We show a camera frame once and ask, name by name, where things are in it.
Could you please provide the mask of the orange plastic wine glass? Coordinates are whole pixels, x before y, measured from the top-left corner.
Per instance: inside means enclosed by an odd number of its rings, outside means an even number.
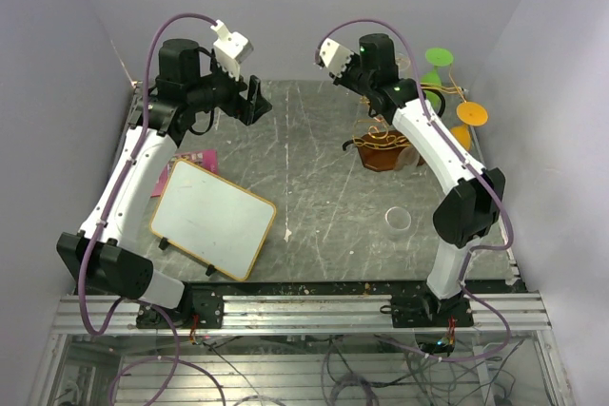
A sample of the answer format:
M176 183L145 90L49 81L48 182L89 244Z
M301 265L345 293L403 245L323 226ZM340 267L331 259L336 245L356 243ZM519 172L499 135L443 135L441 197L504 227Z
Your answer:
M475 102L461 102L456 108L456 114L461 123L450 128L450 132L457 142L469 151L472 146L471 127L483 126L488 121L486 109Z

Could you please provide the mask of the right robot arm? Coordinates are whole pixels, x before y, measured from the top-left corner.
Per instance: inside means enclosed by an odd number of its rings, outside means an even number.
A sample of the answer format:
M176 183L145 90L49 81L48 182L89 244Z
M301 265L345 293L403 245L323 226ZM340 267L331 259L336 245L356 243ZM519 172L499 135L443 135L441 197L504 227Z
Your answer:
M326 38L318 56L336 85L365 97L372 114L382 116L406 137L442 188L444 198L432 216L439 247L426 280L432 295L419 304L426 323L441 325L453 314L450 299L461 292L468 250L479 245L499 219L505 177L469 154L416 81L401 77L388 35L364 35L356 51Z

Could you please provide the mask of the green plastic wine glass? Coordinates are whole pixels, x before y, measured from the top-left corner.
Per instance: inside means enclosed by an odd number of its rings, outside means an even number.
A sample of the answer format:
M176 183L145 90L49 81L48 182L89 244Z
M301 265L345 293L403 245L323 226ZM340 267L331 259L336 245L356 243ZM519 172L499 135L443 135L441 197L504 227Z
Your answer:
M439 70L441 68L449 67L453 63L454 56L452 52L446 48L429 48L425 52L424 57L432 68L421 78L422 86L441 87L442 78L439 74ZM434 111L440 113L442 108L442 96L439 96L431 89L425 89L423 93Z

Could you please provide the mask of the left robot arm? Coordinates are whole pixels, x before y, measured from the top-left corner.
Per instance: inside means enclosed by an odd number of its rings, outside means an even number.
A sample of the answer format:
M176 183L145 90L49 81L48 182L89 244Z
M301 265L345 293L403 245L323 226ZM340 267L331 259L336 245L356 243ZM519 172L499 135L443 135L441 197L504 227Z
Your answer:
M197 113L220 109L249 126L272 109L259 78L245 79L239 73L252 50L240 33L217 39L206 53L209 73L203 75L200 56L206 51L197 42L163 43L155 93L144 97L132 113L123 151L102 197L80 229L63 233L56 244L78 286L161 306L160 315L173 327L192 320L194 304L185 284L136 254L136 238L152 190Z

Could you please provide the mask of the clear champagne flute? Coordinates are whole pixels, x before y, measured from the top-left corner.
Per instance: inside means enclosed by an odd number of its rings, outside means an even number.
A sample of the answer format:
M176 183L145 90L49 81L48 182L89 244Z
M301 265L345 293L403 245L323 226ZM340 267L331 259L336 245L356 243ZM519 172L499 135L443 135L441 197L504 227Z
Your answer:
M405 147L398 155L396 159L396 163L394 165L394 170L404 170L404 169L416 169L419 165L419 161L421 159L421 155L418 150L410 145Z

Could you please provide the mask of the clear wine glass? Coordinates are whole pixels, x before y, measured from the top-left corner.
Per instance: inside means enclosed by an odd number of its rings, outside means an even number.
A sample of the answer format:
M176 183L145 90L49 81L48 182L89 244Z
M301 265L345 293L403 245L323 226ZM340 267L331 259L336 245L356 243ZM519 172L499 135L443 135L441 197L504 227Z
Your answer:
M395 62L398 67L400 78L407 79L412 77L411 60L406 54L397 52Z
M412 236L413 220L402 206L386 209L373 225L371 246L381 259L404 254Z

